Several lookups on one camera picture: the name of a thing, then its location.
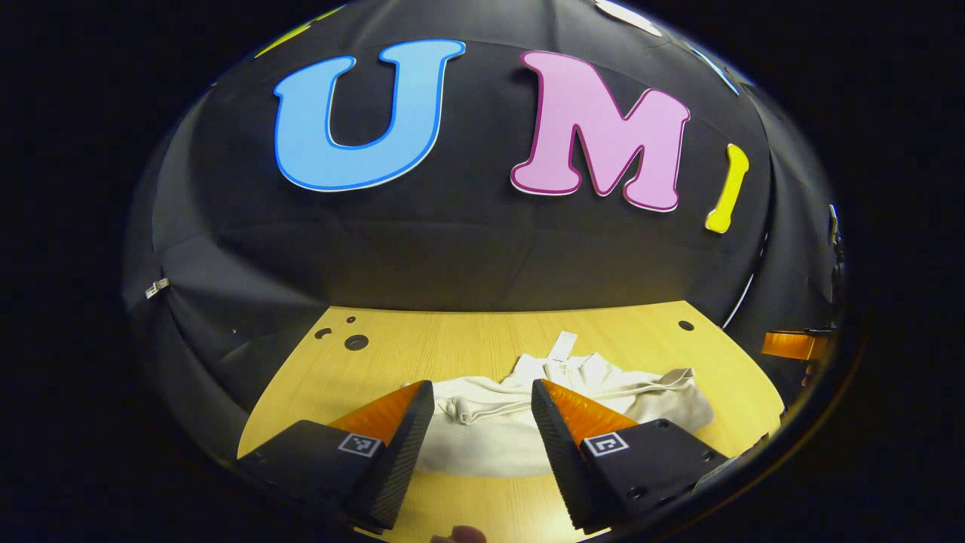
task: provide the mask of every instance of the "blue letter u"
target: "blue letter u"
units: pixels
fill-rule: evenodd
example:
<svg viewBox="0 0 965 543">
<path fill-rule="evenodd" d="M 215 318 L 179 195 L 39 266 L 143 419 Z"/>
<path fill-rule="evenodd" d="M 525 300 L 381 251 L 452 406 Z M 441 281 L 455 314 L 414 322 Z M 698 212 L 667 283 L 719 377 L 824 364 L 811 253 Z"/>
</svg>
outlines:
<svg viewBox="0 0 965 543">
<path fill-rule="evenodd" d="M 275 87 L 278 168 L 292 183 L 321 192 L 381 185 L 411 170 L 439 133 L 446 61 L 465 50 L 465 43 L 453 40 L 418 40 L 383 50 L 379 58 L 396 65 L 392 122 L 382 137 L 358 147 L 332 141 L 329 130 L 335 82 L 355 65 L 353 57 L 326 60 L 282 79 Z"/>
</svg>

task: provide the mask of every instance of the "pink letter m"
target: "pink letter m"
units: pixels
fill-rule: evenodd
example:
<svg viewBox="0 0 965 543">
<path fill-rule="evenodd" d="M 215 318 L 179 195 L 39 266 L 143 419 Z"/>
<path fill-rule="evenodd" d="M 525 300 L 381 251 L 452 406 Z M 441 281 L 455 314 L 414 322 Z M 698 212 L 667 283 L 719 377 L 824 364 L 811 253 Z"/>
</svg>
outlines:
<svg viewBox="0 0 965 543">
<path fill-rule="evenodd" d="M 640 168 L 623 197 L 647 210 L 676 208 L 680 143 L 690 119 L 685 105 L 648 89 L 624 118 L 589 63 L 548 51 L 529 51 L 522 60 L 539 76 L 539 106 L 530 159 L 510 174 L 516 188 L 533 194 L 575 192 L 581 180 L 572 154 L 579 132 L 597 194 L 609 194 L 639 152 Z"/>
</svg>

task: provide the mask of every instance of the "wooden tabletop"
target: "wooden tabletop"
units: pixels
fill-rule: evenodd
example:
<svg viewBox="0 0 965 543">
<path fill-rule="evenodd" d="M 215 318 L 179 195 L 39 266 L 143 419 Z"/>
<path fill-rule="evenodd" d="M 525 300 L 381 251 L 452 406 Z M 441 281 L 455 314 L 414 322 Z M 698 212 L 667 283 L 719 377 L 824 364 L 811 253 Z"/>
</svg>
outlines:
<svg viewBox="0 0 965 543">
<path fill-rule="evenodd" d="M 320 329 L 332 331 L 316 339 Z M 521 354 L 545 357 L 562 330 L 578 335 L 575 357 L 598 352 L 623 370 L 656 374 L 694 368 L 697 387 L 714 410 L 714 421 L 695 435 L 725 455 L 740 454 L 780 424 L 784 404 L 777 390 L 686 301 L 507 313 L 333 306 L 264 391 L 244 428 L 238 457 L 298 420 L 331 422 L 402 383 L 477 375 L 502 381 Z M 351 351 L 345 341 L 357 334 L 369 343 Z M 481 529 L 493 543 L 589 537 L 573 529 L 552 474 L 481 478 L 415 472 L 395 528 L 380 538 L 426 543 L 434 534 L 448 535 L 453 525 Z"/>
</svg>

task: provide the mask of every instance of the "white shirt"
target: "white shirt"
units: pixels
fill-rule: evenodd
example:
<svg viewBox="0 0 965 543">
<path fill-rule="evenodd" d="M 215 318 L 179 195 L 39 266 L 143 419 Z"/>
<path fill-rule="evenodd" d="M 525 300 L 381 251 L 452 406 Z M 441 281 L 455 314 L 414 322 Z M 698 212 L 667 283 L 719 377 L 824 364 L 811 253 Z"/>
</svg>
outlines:
<svg viewBox="0 0 965 543">
<path fill-rule="evenodd" d="M 688 432 L 713 420 L 692 368 L 660 376 L 623 371 L 599 353 L 566 361 L 523 355 L 501 383 L 462 377 L 433 383 L 435 411 L 416 470 L 479 477 L 551 473 L 530 403 L 546 379 L 637 422 L 667 418 Z"/>
</svg>

